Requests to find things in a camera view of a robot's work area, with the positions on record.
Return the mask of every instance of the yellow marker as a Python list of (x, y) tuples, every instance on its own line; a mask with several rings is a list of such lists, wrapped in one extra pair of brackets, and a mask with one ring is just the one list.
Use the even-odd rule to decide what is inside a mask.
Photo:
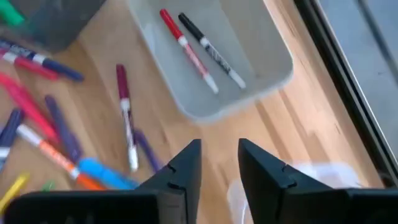
[(21, 174), (14, 182), (14, 184), (10, 187), (10, 189), (8, 189), (7, 193), (0, 200), (0, 214), (3, 213), (8, 203), (18, 194), (18, 192), (25, 185), (28, 179), (29, 174)]

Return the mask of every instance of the gray container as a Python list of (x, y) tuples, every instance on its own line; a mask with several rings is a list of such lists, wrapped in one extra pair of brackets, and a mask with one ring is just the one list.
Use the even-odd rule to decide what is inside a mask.
[[(266, 96), (292, 77), (292, 58), (263, 0), (131, 0), (130, 10), (177, 104), (190, 119), (214, 121)], [(213, 94), (159, 16), (166, 8), (215, 79)], [(240, 90), (178, 20), (184, 12), (247, 84)]]
[(24, 40), (50, 52), (67, 48), (105, 0), (9, 0), (25, 17), (19, 27), (1, 27), (1, 35)]

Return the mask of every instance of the wood grain surface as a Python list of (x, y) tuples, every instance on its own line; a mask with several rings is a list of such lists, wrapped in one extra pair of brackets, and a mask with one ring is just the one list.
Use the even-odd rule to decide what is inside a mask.
[[(219, 122), (196, 125), (178, 112), (169, 91), (130, 15), (125, 0), (110, 0), (90, 21), (78, 40), (55, 58), (86, 80), (49, 82), (0, 62), (2, 71), (19, 79), (45, 110), (52, 94), (77, 134), (86, 156), (143, 182), (153, 173), (139, 151), (141, 167), (129, 173), (123, 120), (119, 110), (115, 65), (129, 74), (133, 117), (163, 163), (192, 139), (202, 139), (203, 180), (199, 223), (231, 223), (226, 193), (239, 178), (237, 145), (248, 138), (289, 163), (345, 162), (364, 187), (381, 187), (377, 172), (343, 106), (333, 82), (290, 0), (266, 0), (294, 61), (294, 78), (282, 90)], [(14, 107), (0, 89), (0, 122)], [(58, 190), (79, 189), (66, 173), (18, 139), (0, 173), (0, 195), (21, 172), (31, 178), (22, 193), (54, 180)]]

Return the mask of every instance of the gray plastic tray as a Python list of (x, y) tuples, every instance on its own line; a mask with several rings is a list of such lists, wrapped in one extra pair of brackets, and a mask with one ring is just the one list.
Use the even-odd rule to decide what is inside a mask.
[[(196, 122), (214, 121), (286, 84), (292, 58), (262, 0), (132, 0), (131, 13), (177, 104)], [(201, 79), (159, 15), (166, 8), (215, 79)], [(239, 89), (178, 20), (184, 12), (247, 84)]]

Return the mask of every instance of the black marker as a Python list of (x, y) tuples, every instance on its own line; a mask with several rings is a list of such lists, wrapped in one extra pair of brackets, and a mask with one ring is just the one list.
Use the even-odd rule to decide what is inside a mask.
[(205, 35), (199, 30), (199, 28), (184, 14), (181, 13), (178, 18), (182, 24), (189, 30), (189, 32), (199, 41), (207, 53), (212, 57), (213, 60), (217, 62), (219, 66), (231, 77), (240, 88), (246, 88), (246, 84), (243, 79), (232, 69), (228, 62), (218, 53), (218, 51), (212, 46), (210, 41), (205, 37)]

